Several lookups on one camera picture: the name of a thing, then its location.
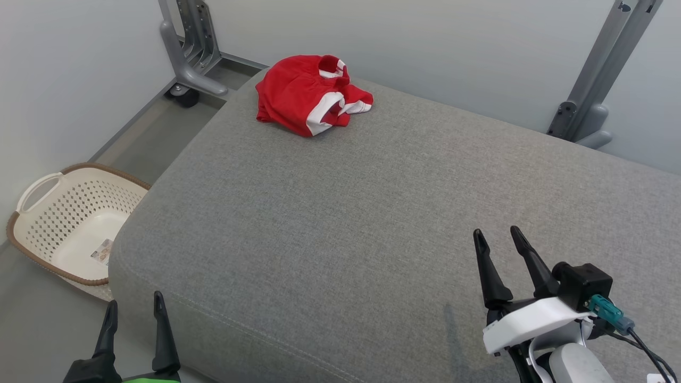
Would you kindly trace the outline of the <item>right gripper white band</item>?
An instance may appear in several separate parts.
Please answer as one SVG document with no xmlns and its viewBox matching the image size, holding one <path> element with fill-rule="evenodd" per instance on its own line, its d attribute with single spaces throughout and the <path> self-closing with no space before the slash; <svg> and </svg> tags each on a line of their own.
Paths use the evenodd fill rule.
<svg viewBox="0 0 681 383">
<path fill-rule="evenodd" d="M 540 300 L 504 315 L 483 329 L 484 346 L 490 355 L 594 315 L 592 311 L 578 312 L 555 297 L 559 293 L 559 282 L 520 228 L 511 226 L 509 230 L 518 254 L 525 260 L 534 286 L 533 295 Z M 491 259 L 491 248 L 480 229 L 474 230 L 474 246 L 485 308 L 499 310 L 513 300 L 513 293 L 499 276 Z"/>
</svg>

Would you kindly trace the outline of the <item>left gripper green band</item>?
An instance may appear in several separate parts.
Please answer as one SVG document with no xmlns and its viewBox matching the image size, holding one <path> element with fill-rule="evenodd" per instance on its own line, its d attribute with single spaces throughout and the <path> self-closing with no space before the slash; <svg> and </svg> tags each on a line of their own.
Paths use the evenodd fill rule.
<svg viewBox="0 0 681 383">
<path fill-rule="evenodd" d="M 177 374 L 181 364 L 173 339 L 168 310 L 163 294 L 158 290 L 154 293 L 153 313 L 156 319 L 156 341 L 152 370 L 155 373 L 123 379 L 116 371 L 114 359 L 103 359 L 115 357 L 114 340 L 118 329 L 118 304 L 115 300 L 111 300 L 105 311 L 93 358 L 73 361 L 63 382 L 181 382 Z"/>
</svg>

